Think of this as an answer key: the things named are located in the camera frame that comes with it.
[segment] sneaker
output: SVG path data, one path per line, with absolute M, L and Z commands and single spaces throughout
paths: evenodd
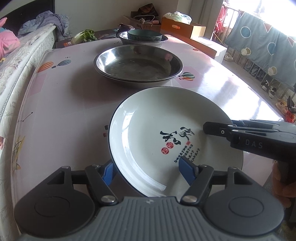
M 268 87 L 269 87 L 269 83 L 268 83 L 268 81 L 263 81 L 262 83 L 261 83 L 261 87 L 262 87 L 262 89 L 264 90 L 264 91 L 267 91 L 267 89 L 268 89 Z
M 229 54 L 229 53 L 226 53 L 226 54 L 225 54 L 224 59 L 225 59 L 226 61 L 234 61 L 233 57 L 232 57 L 231 54 Z
M 285 106 L 285 104 L 281 101 L 278 101 L 276 103 L 276 107 L 280 110 L 280 112 L 283 114 L 283 115 L 286 115 L 287 111 L 288 111 L 288 108 L 287 106 Z
M 268 89 L 268 96 L 273 99 L 274 95 L 276 94 L 276 88 L 271 87 Z

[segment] teal bowl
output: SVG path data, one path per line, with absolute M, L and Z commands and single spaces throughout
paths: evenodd
M 163 35 L 161 33 L 148 29 L 133 29 L 128 31 L 128 39 L 143 42 L 161 41 Z

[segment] cardboard box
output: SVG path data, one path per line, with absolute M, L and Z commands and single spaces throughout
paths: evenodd
M 215 43 L 211 40 L 208 40 L 203 37 L 197 37 L 194 39 L 186 38 L 182 35 L 170 33 L 168 31 L 161 30 L 160 33 L 162 34 L 170 34 L 183 42 L 191 45 L 192 47 L 200 50 L 201 52 L 205 53 L 206 55 L 210 56 L 214 60 L 218 61 L 219 63 L 222 63 L 222 60 L 224 58 L 224 55 L 226 53 L 227 48 Z
M 163 18 L 161 22 L 161 30 L 168 31 L 170 33 L 178 34 L 186 38 L 201 37 L 205 33 L 205 26 L 197 23 L 181 23 L 174 20 Z
M 161 27 L 161 24 L 141 24 L 139 21 L 124 15 L 122 16 L 122 23 L 132 25 L 135 29 L 149 29 L 155 32 L 160 32 Z

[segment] white plate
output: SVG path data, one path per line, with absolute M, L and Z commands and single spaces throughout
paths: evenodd
M 243 152 L 231 148 L 223 137 L 206 135 L 202 130 L 206 121 L 232 123 L 216 104 L 190 90 L 139 91 L 124 100 L 111 119 L 111 156 L 142 194 L 180 199 L 189 185 L 179 172 L 179 156 L 215 170 L 242 168 Z

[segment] pink tablecloth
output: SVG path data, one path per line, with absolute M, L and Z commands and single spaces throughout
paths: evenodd
M 120 45 L 118 39 L 99 40 L 52 50 L 43 57 L 26 92 L 15 132 L 11 176 L 14 204 L 60 166 L 79 170 L 110 159 L 106 126 L 116 107 L 138 90 L 106 79 L 96 72 L 93 60 Z M 174 37 L 169 37 L 162 48 L 182 60 L 182 74 L 191 74 L 167 85 L 207 97 L 234 120 L 281 119 L 247 84 L 202 52 Z M 270 159 L 244 155 L 243 170 L 260 184 L 269 176 L 271 165 Z M 119 188 L 118 196 L 119 192 L 135 195 L 127 185 Z

